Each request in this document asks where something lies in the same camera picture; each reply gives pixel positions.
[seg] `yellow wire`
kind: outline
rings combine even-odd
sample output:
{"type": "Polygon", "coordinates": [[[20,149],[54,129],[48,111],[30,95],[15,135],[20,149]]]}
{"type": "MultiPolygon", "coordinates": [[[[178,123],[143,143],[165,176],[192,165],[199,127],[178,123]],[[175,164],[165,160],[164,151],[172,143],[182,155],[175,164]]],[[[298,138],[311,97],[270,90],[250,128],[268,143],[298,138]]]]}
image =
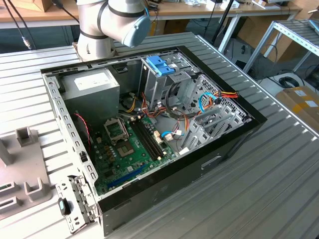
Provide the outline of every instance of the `yellow wire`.
{"type": "Polygon", "coordinates": [[[232,95],[235,95],[237,94],[237,92],[224,92],[224,91],[221,91],[221,93],[224,93],[224,94],[232,94],[232,95]]]}
{"type": "Polygon", "coordinates": [[[132,112],[132,111],[134,110],[134,107],[135,107],[135,101],[136,101],[136,97],[134,97],[132,107],[131,107],[129,110],[127,110],[127,111],[126,111],[127,113],[130,113],[130,112],[132,112]]]}

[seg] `ram slot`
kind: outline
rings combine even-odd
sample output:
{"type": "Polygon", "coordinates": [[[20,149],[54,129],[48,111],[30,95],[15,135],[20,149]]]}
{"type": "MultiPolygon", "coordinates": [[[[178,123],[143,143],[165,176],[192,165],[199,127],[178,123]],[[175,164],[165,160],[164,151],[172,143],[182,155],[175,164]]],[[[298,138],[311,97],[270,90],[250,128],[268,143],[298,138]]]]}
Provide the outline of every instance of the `ram slot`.
{"type": "Polygon", "coordinates": [[[133,122],[131,128],[134,130],[134,133],[139,138],[140,142],[147,150],[152,160],[157,160],[158,157],[163,157],[163,152],[155,142],[155,140],[150,136],[149,132],[145,128],[144,124],[140,121],[133,122]]]}

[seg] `motherboard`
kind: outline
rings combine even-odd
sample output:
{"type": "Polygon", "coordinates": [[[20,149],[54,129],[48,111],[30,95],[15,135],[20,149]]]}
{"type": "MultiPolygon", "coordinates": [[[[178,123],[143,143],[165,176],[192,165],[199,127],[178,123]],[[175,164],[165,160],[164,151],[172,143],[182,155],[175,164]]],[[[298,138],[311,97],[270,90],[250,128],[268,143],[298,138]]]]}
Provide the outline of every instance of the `motherboard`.
{"type": "Polygon", "coordinates": [[[110,119],[92,134],[90,158],[98,173],[98,195],[115,189],[176,157],[148,117],[110,119]]]}

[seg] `pci slot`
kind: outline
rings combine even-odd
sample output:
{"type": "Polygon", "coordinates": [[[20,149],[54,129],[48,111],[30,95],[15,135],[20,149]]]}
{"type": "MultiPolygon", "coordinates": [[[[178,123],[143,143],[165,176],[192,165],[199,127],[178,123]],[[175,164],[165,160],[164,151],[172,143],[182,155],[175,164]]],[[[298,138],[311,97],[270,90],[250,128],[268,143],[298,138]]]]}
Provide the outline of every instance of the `pci slot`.
{"type": "Polygon", "coordinates": [[[153,161],[157,160],[158,157],[164,156],[162,150],[149,134],[142,122],[136,121],[131,123],[131,128],[133,129],[134,133],[137,135],[140,142],[147,150],[153,161]]]}
{"type": "Polygon", "coordinates": [[[114,186],[117,186],[117,185],[119,185],[120,183],[123,183],[123,182],[129,180],[129,179],[132,178],[132,177],[135,177],[136,175],[140,174],[140,173],[142,172],[142,169],[145,168],[145,167],[146,167],[146,164],[143,165],[143,166],[141,166],[140,168],[134,170],[133,172],[128,173],[127,175],[125,175],[125,176],[123,176],[123,177],[121,177],[121,178],[118,178],[117,180],[115,180],[115,181],[109,183],[109,184],[108,184],[108,188],[112,188],[112,187],[114,187],[114,186]]]}

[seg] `wooden workbench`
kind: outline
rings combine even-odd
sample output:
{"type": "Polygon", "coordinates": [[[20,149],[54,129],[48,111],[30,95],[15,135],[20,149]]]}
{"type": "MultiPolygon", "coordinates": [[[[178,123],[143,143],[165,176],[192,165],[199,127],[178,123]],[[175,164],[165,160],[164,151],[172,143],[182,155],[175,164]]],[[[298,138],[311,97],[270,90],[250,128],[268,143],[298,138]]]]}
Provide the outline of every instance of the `wooden workbench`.
{"type": "MultiPolygon", "coordinates": [[[[73,0],[64,0],[64,7],[75,17],[78,17],[78,10],[76,3],[73,0]]],[[[0,8],[0,29],[1,28],[15,28],[15,24],[10,18],[7,10],[3,5],[0,8]]],[[[72,19],[63,10],[58,9],[56,6],[51,6],[47,12],[31,11],[27,9],[18,9],[24,20],[29,27],[40,26],[60,26],[60,25],[77,25],[78,23],[72,19]]],[[[219,51],[223,52],[227,46],[227,43],[232,35],[238,20],[242,16],[265,16],[265,15],[288,15],[288,20],[293,19],[297,13],[301,10],[298,6],[291,4],[290,7],[282,7],[280,10],[264,10],[254,4],[240,4],[239,8],[230,10],[228,17],[232,17],[232,20],[228,26],[226,34],[219,46],[219,51]]],[[[221,17],[224,14],[224,10],[216,8],[212,17],[221,17]]],[[[172,19],[194,19],[194,18],[209,18],[211,10],[206,9],[206,5],[191,7],[183,2],[171,3],[163,2],[159,4],[158,20],[172,20],[172,19]]],[[[156,14],[154,11],[150,11],[151,20],[154,20],[156,14]]]]}
{"type": "MultiPolygon", "coordinates": [[[[75,17],[79,17],[78,9],[76,3],[73,0],[64,0],[64,7],[75,17]]],[[[6,8],[4,7],[2,0],[0,0],[0,23],[13,23],[10,15],[8,14],[6,8]]],[[[32,11],[27,9],[18,8],[20,14],[27,22],[32,22],[32,26],[40,26],[44,24],[45,21],[51,21],[53,25],[60,25],[63,20],[68,20],[68,25],[77,24],[68,14],[63,10],[58,9],[56,6],[51,6],[47,12],[32,11]]],[[[239,8],[230,10],[229,15],[233,16],[235,14],[241,15],[282,15],[282,14],[292,14],[301,9],[296,5],[290,7],[283,7],[281,10],[263,10],[255,5],[246,5],[240,4],[239,8]]],[[[224,10],[216,8],[214,11],[213,17],[220,17],[223,15],[224,10]]],[[[172,3],[172,2],[163,2],[159,4],[159,20],[168,20],[168,19],[192,19],[192,18],[203,18],[210,17],[211,10],[206,9],[206,5],[202,4],[201,6],[191,7],[183,2],[172,3]]],[[[155,17],[154,11],[150,11],[150,16],[155,17]]]]}

